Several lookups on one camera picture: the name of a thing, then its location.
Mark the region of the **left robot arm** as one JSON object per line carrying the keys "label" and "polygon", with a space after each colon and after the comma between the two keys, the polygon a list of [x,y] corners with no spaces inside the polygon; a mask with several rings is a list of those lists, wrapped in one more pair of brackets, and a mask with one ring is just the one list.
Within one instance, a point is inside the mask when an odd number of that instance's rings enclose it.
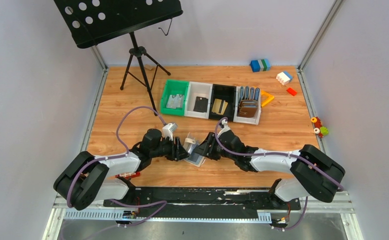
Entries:
{"label": "left robot arm", "polygon": [[154,158],[180,161],[189,155],[179,137],[163,136],[160,130],[151,128],[128,153],[95,156],[80,152],[57,177],[53,189],[70,208],[81,211],[94,201],[124,199],[134,186],[118,175],[140,172]]}

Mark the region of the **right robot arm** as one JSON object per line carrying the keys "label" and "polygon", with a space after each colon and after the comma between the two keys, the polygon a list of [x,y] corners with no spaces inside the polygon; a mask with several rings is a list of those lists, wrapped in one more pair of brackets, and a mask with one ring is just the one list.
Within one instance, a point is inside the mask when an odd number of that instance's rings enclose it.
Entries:
{"label": "right robot arm", "polygon": [[210,132],[193,152],[211,160],[231,159],[245,172],[292,174],[292,178],[277,179],[270,189],[283,202],[312,196],[330,203],[343,190],[345,169],[311,144],[294,151],[269,151],[245,145],[232,130],[221,130]]}

